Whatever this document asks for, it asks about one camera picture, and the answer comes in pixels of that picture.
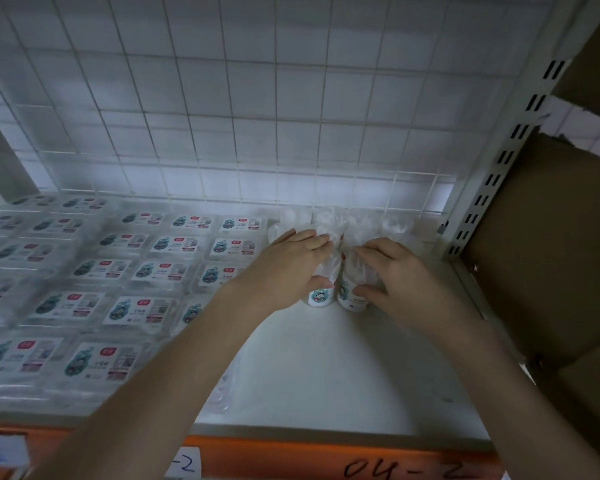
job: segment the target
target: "hand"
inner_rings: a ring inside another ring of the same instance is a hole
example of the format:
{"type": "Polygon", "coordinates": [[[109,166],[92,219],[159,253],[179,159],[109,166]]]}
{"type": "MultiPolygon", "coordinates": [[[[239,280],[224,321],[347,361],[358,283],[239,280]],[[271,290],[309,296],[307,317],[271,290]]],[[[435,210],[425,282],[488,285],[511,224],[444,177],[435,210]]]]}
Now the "hand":
{"type": "Polygon", "coordinates": [[[225,284],[253,303],[265,317],[288,308],[320,288],[333,288],[328,278],[314,276],[318,265],[333,252],[328,234],[309,229],[282,234],[245,269],[225,284]]]}
{"type": "Polygon", "coordinates": [[[386,292],[360,285],[353,293],[392,317],[427,335],[448,333],[464,303],[405,246],[381,237],[355,246],[358,254],[384,281],[386,292]]]}

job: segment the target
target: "right hand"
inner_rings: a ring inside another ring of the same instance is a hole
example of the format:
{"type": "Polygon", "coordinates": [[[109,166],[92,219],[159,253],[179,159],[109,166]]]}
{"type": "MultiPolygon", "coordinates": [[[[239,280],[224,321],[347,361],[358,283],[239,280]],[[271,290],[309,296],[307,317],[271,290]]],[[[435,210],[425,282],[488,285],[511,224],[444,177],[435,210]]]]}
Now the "right hand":
{"type": "Polygon", "coordinates": [[[405,246],[380,237],[353,250],[376,270],[386,287],[384,292],[360,285],[353,293],[397,320],[426,335],[439,335],[448,331],[458,312],[466,310],[464,303],[405,246]]]}

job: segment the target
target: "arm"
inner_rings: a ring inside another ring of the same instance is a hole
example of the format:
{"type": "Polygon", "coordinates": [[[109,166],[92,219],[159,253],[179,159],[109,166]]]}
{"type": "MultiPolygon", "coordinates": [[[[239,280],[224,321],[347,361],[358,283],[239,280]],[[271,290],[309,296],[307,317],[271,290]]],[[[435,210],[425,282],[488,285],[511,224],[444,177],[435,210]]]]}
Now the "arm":
{"type": "Polygon", "coordinates": [[[193,421],[250,334],[311,290],[333,250],[314,230],[280,236],[198,318],[104,402],[29,480],[163,478],[193,421]],[[274,297],[263,290],[275,289],[274,297]]]}
{"type": "Polygon", "coordinates": [[[387,238],[355,248],[382,277],[353,292],[421,331],[453,364],[512,480],[600,480],[600,457],[524,374],[487,322],[407,248],[387,238]]]}

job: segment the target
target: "orange shelf edge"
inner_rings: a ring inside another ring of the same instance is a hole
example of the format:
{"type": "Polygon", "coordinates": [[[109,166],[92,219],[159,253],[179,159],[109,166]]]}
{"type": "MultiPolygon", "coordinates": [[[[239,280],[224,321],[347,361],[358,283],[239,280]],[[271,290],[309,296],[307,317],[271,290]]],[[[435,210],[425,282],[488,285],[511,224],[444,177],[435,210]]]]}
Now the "orange shelf edge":
{"type": "MultiPolygon", "coordinates": [[[[0,434],[25,435],[32,465],[48,458],[71,428],[0,426],[0,434]]],[[[396,449],[216,436],[187,436],[200,448],[205,477],[289,480],[500,480],[496,453],[396,449]]],[[[5,478],[0,469],[0,479],[5,478]]]]}

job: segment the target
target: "left hand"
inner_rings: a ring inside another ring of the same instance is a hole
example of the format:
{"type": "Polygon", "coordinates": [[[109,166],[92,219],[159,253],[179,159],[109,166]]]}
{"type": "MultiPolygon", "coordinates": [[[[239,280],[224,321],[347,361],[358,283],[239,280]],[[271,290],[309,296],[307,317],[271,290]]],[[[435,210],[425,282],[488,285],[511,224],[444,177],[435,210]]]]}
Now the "left hand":
{"type": "Polygon", "coordinates": [[[223,288],[238,293],[239,299],[252,303],[266,317],[288,308],[313,290],[333,288],[328,278],[313,275],[332,252],[333,242],[328,234],[316,235],[313,229],[296,233],[291,229],[223,288]]]}

